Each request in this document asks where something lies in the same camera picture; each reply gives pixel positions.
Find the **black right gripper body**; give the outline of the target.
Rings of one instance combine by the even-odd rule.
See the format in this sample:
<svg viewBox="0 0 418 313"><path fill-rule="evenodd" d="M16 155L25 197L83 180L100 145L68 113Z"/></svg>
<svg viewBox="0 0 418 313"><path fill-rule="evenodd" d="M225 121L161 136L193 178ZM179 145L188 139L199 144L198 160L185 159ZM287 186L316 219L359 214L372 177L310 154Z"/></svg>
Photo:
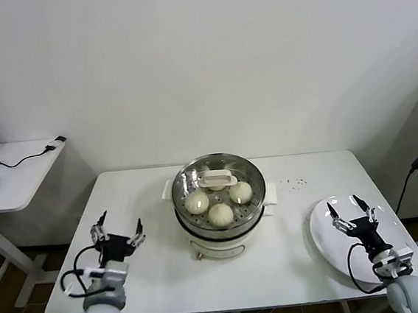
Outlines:
<svg viewBox="0 0 418 313"><path fill-rule="evenodd" d="M374 260L378 254L392 248L392 245L386 243L377 232L378 221L370 222L368 217L359 217L358 219L350 220L350 223L354 227L348 230L349 237L360 240L369 260Z"/></svg>

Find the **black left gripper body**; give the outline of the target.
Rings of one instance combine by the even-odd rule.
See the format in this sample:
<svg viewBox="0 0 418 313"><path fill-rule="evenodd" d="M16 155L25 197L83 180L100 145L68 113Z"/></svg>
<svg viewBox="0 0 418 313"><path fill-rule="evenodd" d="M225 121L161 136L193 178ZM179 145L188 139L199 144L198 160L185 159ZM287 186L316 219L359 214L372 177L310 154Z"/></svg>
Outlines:
<svg viewBox="0 0 418 313"><path fill-rule="evenodd" d="M124 261L125 257L134 254L135 247L126 236L109 235L106 240L98 240L94 245L100 252L100 266L105 266L109 261Z"/></svg>

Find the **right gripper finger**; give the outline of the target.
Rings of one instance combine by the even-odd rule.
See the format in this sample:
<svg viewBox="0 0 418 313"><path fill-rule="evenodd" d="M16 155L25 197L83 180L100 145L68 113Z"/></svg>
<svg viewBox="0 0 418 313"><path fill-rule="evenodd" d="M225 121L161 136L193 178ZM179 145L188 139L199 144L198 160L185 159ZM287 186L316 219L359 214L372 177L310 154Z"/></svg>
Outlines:
<svg viewBox="0 0 418 313"><path fill-rule="evenodd" d="M365 200L362 200L357 195L353 195L354 201L358 204L360 209L367 215L367 218L370 223L378 222L377 217L375 216L375 209L371 208Z"/></svg>
<svg viewBox="0 0 418 313"><path fill-rule="evenodd" d="M330 203L327 204L327 207L332 218L332 226L334 226L340 232L347 232L355 228L352 222L340 218L338 213Z"/></svg>

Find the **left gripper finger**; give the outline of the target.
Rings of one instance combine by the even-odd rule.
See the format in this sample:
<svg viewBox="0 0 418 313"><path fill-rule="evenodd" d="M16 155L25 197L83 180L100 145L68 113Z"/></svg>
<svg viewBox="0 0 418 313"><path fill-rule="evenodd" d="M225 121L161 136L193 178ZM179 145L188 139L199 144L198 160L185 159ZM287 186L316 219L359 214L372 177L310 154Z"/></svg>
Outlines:
<svg viewBox="0 0 418 313"><path fill-rule="evenodd" d="M127 245L133 248L137 248L141 245L141 243L145 240L146 236L144 234L144 229L142 226L142 221L138 219L136 225L136 233L130 237L127 241Z"/></svg>
<svg viewBox="0 0 418 313"><path fill-rule="evenodd" d="M105 242L109 240L108 233L104 229L104 221L107 211L104 211L97 222L91 227L91 239L93 242Z"/></svg>

